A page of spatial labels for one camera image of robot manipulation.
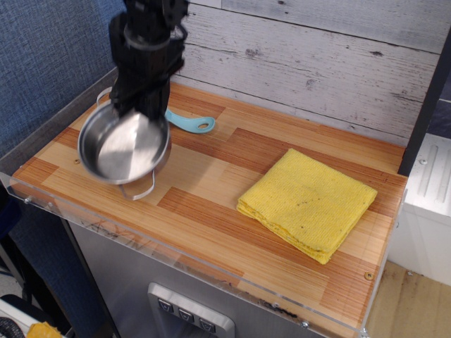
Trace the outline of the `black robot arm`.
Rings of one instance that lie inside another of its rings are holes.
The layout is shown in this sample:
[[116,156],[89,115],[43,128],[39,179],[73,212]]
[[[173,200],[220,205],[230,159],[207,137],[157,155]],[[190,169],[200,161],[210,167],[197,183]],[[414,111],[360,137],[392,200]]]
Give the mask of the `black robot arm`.
[[132,110],[149,120],[164,116],[170,77],[184,66],[188,1],[125,1],[111,19],[109,40],[118,77],[110,100],[123,117]]

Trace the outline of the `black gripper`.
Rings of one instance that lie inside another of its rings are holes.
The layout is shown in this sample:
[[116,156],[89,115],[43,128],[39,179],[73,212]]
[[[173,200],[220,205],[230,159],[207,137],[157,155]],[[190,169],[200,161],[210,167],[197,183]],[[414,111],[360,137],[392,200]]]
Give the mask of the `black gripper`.
[[110,99],[118,117],[133,111],[150,121],[164,117],[170,76],[184,66],[186,29],[180,23],[167,25],[161,15],[142,20],[121,13],[109,23],[109,40],[118,69]]

